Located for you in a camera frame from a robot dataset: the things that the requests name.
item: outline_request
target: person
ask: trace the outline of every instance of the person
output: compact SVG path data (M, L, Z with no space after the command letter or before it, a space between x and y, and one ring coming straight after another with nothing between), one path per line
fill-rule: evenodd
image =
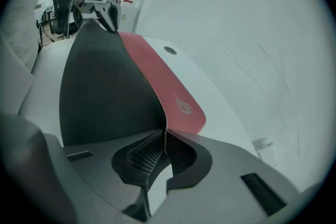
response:
M29 72L38 52L37 4L37 0L8 0L0 19L0 44L8 46Z

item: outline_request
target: cable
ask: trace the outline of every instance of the cable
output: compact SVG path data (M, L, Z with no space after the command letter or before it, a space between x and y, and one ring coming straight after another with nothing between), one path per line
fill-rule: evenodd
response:
M52 1L52 0L50 0L50 7L51 7L51 1ZM54 6L54 3L52 3L52 6ZM51 9L53 9L53 8L51 8Z
M47 44L44 45L44 44L42 43L42 40L41 40L41 43L38 41L38 44L39 44L40 46L44 47L44 46L49 45L50 42L51 42L51 39L49 40L49 43L47 43Z
M48 34L44 29L42 30L42 33L44 33L47 36L47 38L49 38L52 42L55 42L51 37L48 36Z
M70 28L70 14L71 14L71 9L72 9L72 5L73 5L74 1L75 1L75 0L72 0L72 1L71 1L70 8L69 8L69 15L68 15L68 32L67 32L67 38L69 38L69 28Z
M67 7L68 7L68 5L70 4L71 1L73 1L73 0L69 0L69 2L66 4L66 6L64 8L64 18L66 18ZM63 33L64 33L66 27L67 27L67 24L64 24Z

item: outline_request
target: black cable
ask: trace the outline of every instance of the black cable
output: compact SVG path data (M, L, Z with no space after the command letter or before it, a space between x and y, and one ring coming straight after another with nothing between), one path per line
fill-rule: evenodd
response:
M72 5L73 5L74 1L75 1L75 0L72 0L72 2L71 2L71 4L70 4L70 8L69 8L67 38L69 38L70 14L71 14L71 9L72 9Z
M55 42L51 37L49 37L48 35L47 35L47 31L44 29L44 26L43 25L41 25L41 27L42 27L42 29L43 29L43 33L52 41L52 42Z
M67 3L67 5L65 6L65 9L64 9L64 18L66 18L66 13L67 13L67 7L68 5L70 4L72 0L69 0L69 2ZM67 24L64 24L64 27L63 27L63 33L65 32L65 28L66 28Z

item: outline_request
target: gray plastic surface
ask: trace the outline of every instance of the gray plastic surface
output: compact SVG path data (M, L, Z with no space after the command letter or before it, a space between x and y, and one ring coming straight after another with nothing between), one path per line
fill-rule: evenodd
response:
M4 167L39 210L57 223L76 223L73 205L55 173L45 137L36 125L17 115L0 113L0 160L0 168ZM16 191L7 193L17 197Z
M66 158L56 136L45 134L45 138L58 179L76 211L77 223L140 223L112 207L83 181Z
M64 151L66 155L84 151L93 154L91 157L71 162L71 164L90 188L110 205L122 211L136 203L141 188L121 180L112 168L112 157L120 148L148 135L159 133L161 130L147 131L107 142L68 146Z
M79 223L125 223L126 220L130 221L126 223L138 223L119 210L135 202L140 187L123 183L110 159L121 146L153 132L159 131L69 147L65 149L67 154L83 151L93 154L72 163L57 138L46 135L53 165L74 205ZM287 179L246 150L198 135L181 133L175 137L179 135L183 140L206 147L213 158L212 167L196 186L170 190L148 223L256 223L265 220L266 213L241 179L250 173L256 173L286 203L299 196Z
M286 203L299 196L281 174L246 150L193 134L182 134L207 148L209 173L195 187L171 190L149 223L256 223L267 215L251 194L243 175L256 173Z

